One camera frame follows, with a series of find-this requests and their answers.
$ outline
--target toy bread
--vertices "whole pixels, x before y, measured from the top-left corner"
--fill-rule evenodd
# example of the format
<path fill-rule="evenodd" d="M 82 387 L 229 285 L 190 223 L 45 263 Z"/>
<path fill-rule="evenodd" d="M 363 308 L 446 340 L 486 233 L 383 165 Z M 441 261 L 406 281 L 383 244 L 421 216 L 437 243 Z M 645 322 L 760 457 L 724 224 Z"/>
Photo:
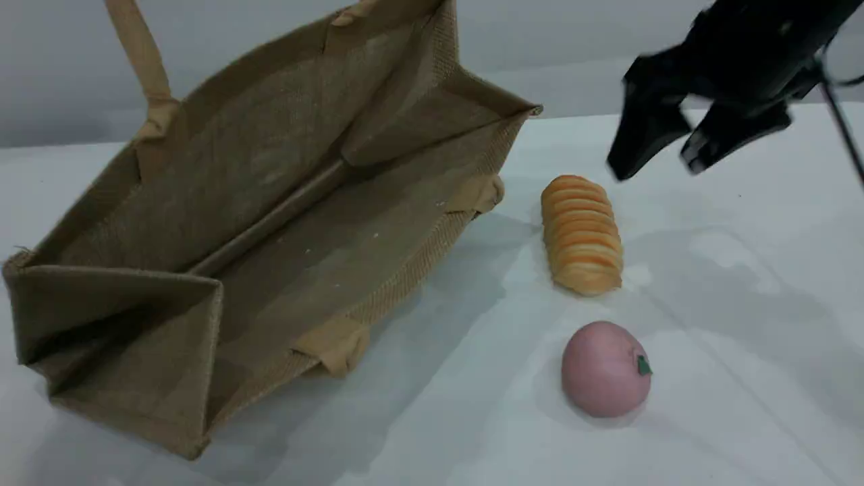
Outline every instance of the toy bread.
<path fill-rule="evenodd" d="M 606 191 L 584 177 L 558 176 L 540 202 L 552 278 L 585 296 L 621 287 L 624 249 Z"/>

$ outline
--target jute tote bag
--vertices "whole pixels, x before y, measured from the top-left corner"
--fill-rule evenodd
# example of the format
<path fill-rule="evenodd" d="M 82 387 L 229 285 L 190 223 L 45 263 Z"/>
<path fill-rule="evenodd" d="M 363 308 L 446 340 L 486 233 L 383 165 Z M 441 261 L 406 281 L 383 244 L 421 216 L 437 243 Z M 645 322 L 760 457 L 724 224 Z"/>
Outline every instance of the jute tote bag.
<path fill-rule="evenodd" d="M 361 2 L 183 101 L 134 0 L 105 4 L 148 116 L 6 262 L 18 359 L 52 402 L 195 458 L 276 387 L 352 370 L 370 326 L 500 201 L 539 107 L 459 65 L 451 0 Z"/>

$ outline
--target black robotic arm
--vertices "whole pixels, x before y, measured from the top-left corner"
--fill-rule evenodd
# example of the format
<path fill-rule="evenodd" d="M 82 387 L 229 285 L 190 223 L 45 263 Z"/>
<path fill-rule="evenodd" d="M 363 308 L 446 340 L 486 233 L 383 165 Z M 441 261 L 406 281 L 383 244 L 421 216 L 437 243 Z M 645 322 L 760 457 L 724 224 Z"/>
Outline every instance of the black robotic arm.
<path fill-rule="evenodd" d="M 684 42 L 639 56 L 625 74 L 624 110 L 607 159 L 614 175 L 629 179 L 691 132 L 681 156 L 699 174 L 741 146 L 788 127 L 787 102 L 826 81 L 817 53 L 862 3 L 717 0 L 694 20 Z M 691 94 L 713 101 L 695 129 L 680 108 Z M 854 146 L 849 149 L 856 157 Z"/>

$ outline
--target white tabletop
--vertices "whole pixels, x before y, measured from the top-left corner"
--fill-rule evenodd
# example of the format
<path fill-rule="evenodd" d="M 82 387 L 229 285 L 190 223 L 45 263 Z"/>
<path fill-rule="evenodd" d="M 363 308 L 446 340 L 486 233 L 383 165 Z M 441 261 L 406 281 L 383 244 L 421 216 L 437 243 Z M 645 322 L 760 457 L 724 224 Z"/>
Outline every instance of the white tabletop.
<path fill-rule="evenodd" d="M 864 104 L 846 110 L 864 140 Z M 52 408 L 15 364 L 0 299 L 0 484 L 861 484 L 864 190 L 825 108 L 795 115 L 702 176 L 679 142 L 620 185 L 604 165 L 617 117 L 529 121 L 505 201 L 356 372 L 285 387 L 194 463 Z M 0 256 L 34 245 L 118 146 L 0 150 Z M 607 187 L 622 290 L 550 284 L 539 196 L 562 173 Z M 564 343 L 597 319 L 651 357 L 650 398 L 626 419 L 588 419 L 559 388 Z"/>

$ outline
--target black cable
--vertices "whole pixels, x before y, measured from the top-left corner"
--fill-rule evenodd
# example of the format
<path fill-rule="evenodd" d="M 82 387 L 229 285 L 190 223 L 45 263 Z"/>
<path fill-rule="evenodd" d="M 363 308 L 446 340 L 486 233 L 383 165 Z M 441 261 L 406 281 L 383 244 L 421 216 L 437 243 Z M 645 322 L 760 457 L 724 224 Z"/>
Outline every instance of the black cable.
<path fill-rule="evenodd" d="M 864 163 L 861 161 L 861 153 L 858 151 L 858 145 L 852 137 L 852 131 L 849 129 L 849 124 L 846 117 L 843 116 L 843 111 L 840 104 L 837 103 L 837 97 L 834 94 L 833 82 L 825 72 L 825 65 L 819 62 L 819 71 L 822 74 L 822 79 L 819 81 L 819 86 L 822 88 L 822 94 L 828 102 L 828 107 L 831 111 L 831 117 L 834 118 L 834 123 L 840 130 L 840 135 L 843 138 L 843 143 L 846 145 L 846 151 L 852 159 L 852 164 L 855 171 L 858 173 L 858 178 L 861 180 L 861 185 L 864 185 Z"/>
<path fill-rule="evenodd" d="M 828 74 L 828 48 L 831 47 L 831 42 L 834 42 L 835 37 L 837 37 L 837 34 L 832 35 L 831 38 L 828 39 L 828 42 L 825 42 L 825 47 L 822 48 L 822 54 L 820 57 L 822 59 L 823 77 L 828 79 L 829 83 L 839 87 L 854 87 L 864 83 L 864 74 L 857 78 L 852 78 L 851 80 L 831 80 L 831 76 Z"/>

